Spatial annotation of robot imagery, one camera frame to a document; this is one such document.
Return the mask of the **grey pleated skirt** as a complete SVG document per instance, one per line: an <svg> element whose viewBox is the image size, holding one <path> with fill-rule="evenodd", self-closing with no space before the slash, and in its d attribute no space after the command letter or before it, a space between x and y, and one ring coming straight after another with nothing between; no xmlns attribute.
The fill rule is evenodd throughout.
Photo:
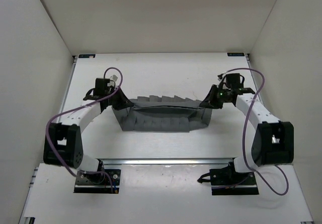
<svg viewBox="0 0 322 224"><path fill-rule="evenodd" d="M138 96L133 106L113 113L123 131L190 132L208 127L212 109L200 107L200 100L178 96Z"/></svg>

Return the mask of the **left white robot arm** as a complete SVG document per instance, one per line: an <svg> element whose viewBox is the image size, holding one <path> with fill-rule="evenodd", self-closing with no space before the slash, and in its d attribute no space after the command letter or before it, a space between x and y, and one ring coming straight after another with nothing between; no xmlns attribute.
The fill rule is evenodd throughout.
<svg viewBox="0 0 322 224"><path fill-rule="evenodd" d="M62 112L48 121L44 163L63 166L72 176L81 175L96 184L108 179L103 161L84 153L82 133L109 106L123 110L133 105L116 81L116 76L97 78L94 88L86 93L79 107Z"/></svg>

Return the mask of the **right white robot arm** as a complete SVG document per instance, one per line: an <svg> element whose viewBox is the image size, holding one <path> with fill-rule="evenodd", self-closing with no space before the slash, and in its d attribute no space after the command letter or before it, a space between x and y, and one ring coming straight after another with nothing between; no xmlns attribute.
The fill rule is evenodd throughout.
<svg viewBox="0 0 322 224"><path fill-rule="evenodd" d="M255 129L251 146L242 137L240 157L233 159L231 168L225 172L226 180L237 184L244 173L253 172L260 166L289 164L294 159L294 127L274 116L259 100L251 88L244 87L245 78L240 73L229 73L219 77L219 85L213 85L200 107L221 109L232 103Z"/></svg>

